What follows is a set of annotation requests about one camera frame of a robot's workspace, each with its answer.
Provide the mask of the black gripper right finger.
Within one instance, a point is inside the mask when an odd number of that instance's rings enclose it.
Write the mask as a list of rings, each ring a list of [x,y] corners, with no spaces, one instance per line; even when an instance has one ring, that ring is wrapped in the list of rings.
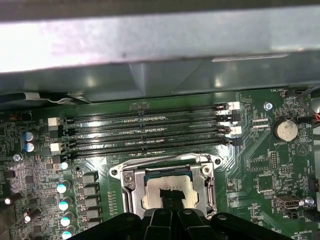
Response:
[[[189,240],[289,240],[290,238],[273,230],[264,228],[235,215],[220,212],[210,219],[198,215],[198,209],[183,209],[183,200],[192,200],[196,205],[205,203],[205,211],[214,209],[215,196],[212,189],[204,194],[190,190],[173,191],[174,209]]]

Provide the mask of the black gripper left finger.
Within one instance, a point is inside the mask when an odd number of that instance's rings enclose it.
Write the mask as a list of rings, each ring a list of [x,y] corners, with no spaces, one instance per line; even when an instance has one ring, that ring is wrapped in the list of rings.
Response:
[[[71,240],[170,240],[172,237],[172,190],[160,190],[162,208],[140,218],[127,212],[72,237]]]

